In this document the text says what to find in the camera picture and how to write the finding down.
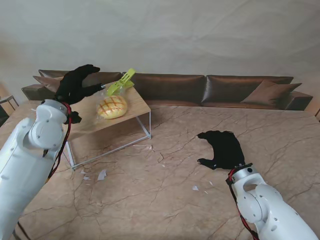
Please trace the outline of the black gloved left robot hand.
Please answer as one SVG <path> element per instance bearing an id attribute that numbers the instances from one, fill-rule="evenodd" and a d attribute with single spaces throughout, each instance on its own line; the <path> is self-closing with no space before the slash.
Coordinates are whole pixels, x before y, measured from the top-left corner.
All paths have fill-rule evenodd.
<path id="1" fill-rule="evenodd" d="M 103 89 L 102 84 L 95 84 L 87 87 L 83 87 L 83 80 L 90 74 L 94 74 L 100 71 L 99 67 L 92 64 L 86 64 L 69 71 L 63 79 L 60 81 L 60 85 L 54 95 L 54 100 L 68 105 L 73 105 L 85 97 L 92 96 L 96 92 Z"/>

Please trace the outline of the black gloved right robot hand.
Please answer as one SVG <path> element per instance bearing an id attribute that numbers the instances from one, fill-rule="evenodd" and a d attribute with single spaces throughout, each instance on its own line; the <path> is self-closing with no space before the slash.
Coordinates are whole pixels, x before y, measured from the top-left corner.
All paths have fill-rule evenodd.
<path id="1" fill-rule="evenodd" d="M 200 158 L 197 160 L 200 165 L 212 170 L 232 170 L 246 164 L 240 142 L 233 132 L 209 130 L 199 133 L 197 137 L 207 140 L 213 149 L 213 159 Z"/>

